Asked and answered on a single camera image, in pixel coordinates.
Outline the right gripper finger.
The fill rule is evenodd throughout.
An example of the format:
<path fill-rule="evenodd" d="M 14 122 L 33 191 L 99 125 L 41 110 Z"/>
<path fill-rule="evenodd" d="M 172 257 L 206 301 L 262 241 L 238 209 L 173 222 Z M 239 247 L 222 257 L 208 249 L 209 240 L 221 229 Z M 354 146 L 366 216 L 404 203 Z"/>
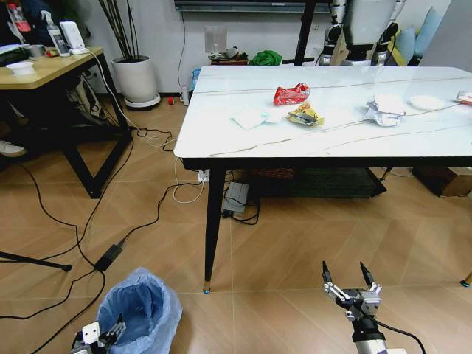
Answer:
<path fill-rule="evenodd" d="M 378 284 L 372 275 L 372 273 L 367 269 L 367 267 L 360 262 L 360 267 L 361 267 L 361 272 L 364 277 L 364 281 L 367 284 L 367 288 L 365 290 L 362 290 L 362 294 L 367 294 L 367 295 L 379 295 L 382 291 L 382 286 Z"/>
<path fill-rule="evenodd" d="M 351 296 L 333 283 L 329 268 L 324 260 L 322 261 L 322 279 L 324 291 L 334 302 L 337 302 L 339 305 L 346 305 L 352 302 Z"/>

